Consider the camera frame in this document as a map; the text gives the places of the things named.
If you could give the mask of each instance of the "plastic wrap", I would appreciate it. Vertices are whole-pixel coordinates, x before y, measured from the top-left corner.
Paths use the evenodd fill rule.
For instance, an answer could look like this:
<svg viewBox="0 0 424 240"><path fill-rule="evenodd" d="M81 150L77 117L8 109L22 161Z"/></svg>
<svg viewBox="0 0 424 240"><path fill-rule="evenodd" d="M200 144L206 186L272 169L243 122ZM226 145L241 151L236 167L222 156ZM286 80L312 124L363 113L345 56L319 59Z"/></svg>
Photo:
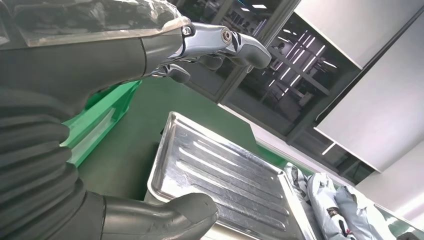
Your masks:
<svg viewBox="0 0 424 240"><path fill-rule="evenodd" d="M307 193L326 240L357 240L340 213L334 198L336 189L333 181L325 173L315 173L310 177Z"/></svg>
<svg viewBox="0 0 424 240"><path fill-rule="evenodd" d="M323 234L321 233L320 226L318 225L317 219L315 218L314 210L311 206L311 201L307 194L308 190L308 177L303 174L303 172L294 166L292 163L287 163L283 169L285 174L287 174L288 180L293 186L294 191L296 192L297 199L299 199L300 204L306 214L307 220L315 234L316 240L323 240Z"/></svg>
<svg viewBox="0 0 424 240"><path fill-rule="evenodd" d="M5 30L2 19L0 18L0 45L9 42L8 33Z"/></svg>
<svg viewBox="0 0 424 240"><path fill-rule="evenodd" d="M335 201L357 240L395 240L374 203L351 186L341 186Z"/></svg>
<svg viewBox="0 0 424 240"><path fill-rule="evenodd" d="M136 38L190 23L165 0L0 0L28 47Z"/></svg>

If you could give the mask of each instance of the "fluorescent light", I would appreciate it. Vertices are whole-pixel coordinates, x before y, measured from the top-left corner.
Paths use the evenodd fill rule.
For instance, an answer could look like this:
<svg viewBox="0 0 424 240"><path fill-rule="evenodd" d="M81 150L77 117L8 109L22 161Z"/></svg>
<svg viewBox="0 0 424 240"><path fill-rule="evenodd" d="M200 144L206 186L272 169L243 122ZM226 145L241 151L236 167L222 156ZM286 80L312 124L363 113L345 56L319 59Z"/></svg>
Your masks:
<svg viewBox="0 0 424 240"><path fill-rule="evenodd" d="M280 39L280 40L283 40L283 41L284 41L284 42L286 42L286 43L289 43L289 40L287 40L287 39L284 39L284 38L279 37L279 36L277 36L277 38L278 38L278 39Z"/></svg>
<svg viewBox="0 0 424 240"><path fill-rule="evenodd" d="M317 57L316 56L314 56L310 61L309 61L309 63L305 66L305 68L303 69L303 71L305 71L308 67L309 67L309 65L311 65L311 63L316 59Z"/></svg>
<svg viewBox="0 0 424 240"><path fill-rule="evenodd" d="M281 97L282 97L282 96L284 96L284 94L286 94L288 90L289 90L289 89L288 89L288 88L286 88L286 89L284 90L284 92L281 94Z"/></svg>
<svg viewBox="0 0 424 240"><path fill-rule="evenodd" d="M252 5L255 9L267 9L267 7L263 4Z"/></svg>
<svg viewBox="0 0 424 240"><path fill-rule="evenodd" d="M292 60L292 59L296 56L296 54L298 54L299 50L300 50L300 48L298 48L298 49L294 52L293 56L291 56L291 57L290 57L290 60Z"/></svg>
<svg viewBox="0 0 424 240"><path fill-rule="evenodd" d="M322 47L321 47L321 49L316 53L316 55L318 56L318 55L320 55L320 53L321 53L321 51L322 50L324 50L324 48L325 48L326 46L325 45L323 45Z"/></svg>
<svg viewBox="0 0 424 240"><path fill-rule="evenodd" d="M306 45L306 48L309 48L309 46L315 41L315 37L312 38L312 40Z"/></svg>
<svg viewBox="0 0 424 240"><path fill-rule="evenodd" d="M322 152L322 155L324 156L328 151L330 151L331 148L334 147L334 145L336 145L335 142L333 142L325 151Z"/></svg>
<svg viewBox="0 0 424 240"><path fill-rule="evenodd" d="M300 75L297 75L297 77L290 83L290 87L293 86L293 84L295 84L295 82L300 78Z"/></svg>
<svg viewBox="0 0 424 240"><path fill-rule="evenodd" d="M300 52L299 56L297 56L296 59L293 61L293 64L295 64L299 60L299 58L304 54L304 52L305 52L305 50L302 50Z"/></svg>
<svg viewBox="0 0 424 240"><path fill-rule="evenodd" d="M283 65L283 63L284 63L284 62L281 62L281 63L278 65L278 67L277 67L277 69L276 69L276 70L278 70L278 69L281 67L281 65Z"/></svg>
<svg viewBox="0 0 424 240"><path fill-rule="evenodd" d="M287 53L287 57L290 55L290 53L293 51L293 49L295 49L295 47L296 47L296 45L298 44L298 42L300 42L303 38L304 38L304 36L305 36L305 34L307 33L307 31L308 30L306 30L305 32L304 32L304 34L302 34L302 36L299 38L299 40L297 40L297 42L294 44L294 46L290 49L290 51L288 51L288 53Z"/></svg>
<svg viewBox="0 0 424 240"><path fill-rule="evenodd" d="M306 40L303 42L303 45L305 45L305 43L309 40L310 37L311 35L307 36Z"/></svg>
<svg viewBox="0 0 424 240"><path fill-rule="evenodd" d="M331 66L331 67L333 67L333 68L337 68L336 66L334 66L333 64L331 64L331 63L329 63L328 61L323 61L323 63L325 63L325 64L327 64L327 65L329 65L329 66Z"/></svg>
<svg viewBox="0 0 424 240"><path fill-rule="evenodd" d="M296 42L295 44L294 44L294 46L290 49L290 51L288 51L288 53L287 53L287 57L289 56L289 54L293 51L293 49L296 47L296 45L297 45L298 43Z"/></svg>
<svg viewBox="0 0 424 240"><path fill-rule="evenodd" d="M290 69L292 69L291 67L287 68L287 70L285 71L285 73L279 78L280 80L284 78L284 76L290 71Z"/></svg>
<svg viewBox="0 0 424 240"><path fill-rule="evenodd" d="M272 82L268 85L268 87L271 87L271 85L275 82L276 80L272 80Z"/></svg>

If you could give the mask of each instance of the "folded clothing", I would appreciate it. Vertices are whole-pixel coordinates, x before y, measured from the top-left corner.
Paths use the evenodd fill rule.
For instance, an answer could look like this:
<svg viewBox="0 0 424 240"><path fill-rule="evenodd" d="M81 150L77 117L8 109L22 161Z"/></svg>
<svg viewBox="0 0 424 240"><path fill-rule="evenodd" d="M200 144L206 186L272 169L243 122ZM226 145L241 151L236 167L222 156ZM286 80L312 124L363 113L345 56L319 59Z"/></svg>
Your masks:
<svg viewBox="0 0 424 240"><path fill-rule="evenodd" d="M341 186L335 193L335 201L347 226L358 240L395 240L385 218L374 202L351 186Z"/></svg>
<svg viewBox="0 0 424 240"><path fill-rule="evenodd" d="M337 206L333 181L325 173L311 176L307 194L326 240L356 240Z"/></svg>
<svg viewBox="0 0 424 240"><path fill-rule="evenodd" d="M302 205L303 211L305 212L306 218L315 234L316 240L323 240L323 234L321 233L320 226L318 225L317 219L315 218L314 210L312 210L311 201L307 194L308 177L298 169L292 163L287 163L283 169L287 175L294 192Z"/></svg>

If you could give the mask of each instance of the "green table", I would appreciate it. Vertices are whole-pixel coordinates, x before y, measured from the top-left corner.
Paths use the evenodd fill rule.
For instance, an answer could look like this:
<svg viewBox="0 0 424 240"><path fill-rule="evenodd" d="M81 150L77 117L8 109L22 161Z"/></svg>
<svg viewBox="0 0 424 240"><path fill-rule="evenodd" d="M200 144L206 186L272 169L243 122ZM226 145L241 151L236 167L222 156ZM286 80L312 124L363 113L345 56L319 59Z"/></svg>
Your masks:
<svg viewBox="0 0 424 240"><path fill-rule="evenodd" d="M143 200L161 131L178 112L259 155L250 125L170 78L145 78L126 115L79 167L90 191Z"/></svg>

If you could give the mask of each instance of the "green surface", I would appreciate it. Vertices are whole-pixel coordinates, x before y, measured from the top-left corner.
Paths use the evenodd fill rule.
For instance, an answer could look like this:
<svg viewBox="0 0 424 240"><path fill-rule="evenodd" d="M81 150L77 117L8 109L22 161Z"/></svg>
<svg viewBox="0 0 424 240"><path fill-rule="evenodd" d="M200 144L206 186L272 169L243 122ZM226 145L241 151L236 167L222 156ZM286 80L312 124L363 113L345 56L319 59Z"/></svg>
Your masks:
<svg viewBox="0 0 424 240"><path fill-rule="evenodd" d="M72 149L69 163L77 167L127 112L134 91L141 81L111 87L88 100L85 110L64 124L70 129L62 146Z"/></svg>
<svg viewBox="0 0 424 240"><path fill-rule="evenodd" d="M145 78L128 112L78 168L90 191L144 199L147 180L168 114L176 111L259 154L250 126L170 78Z"/></svg>

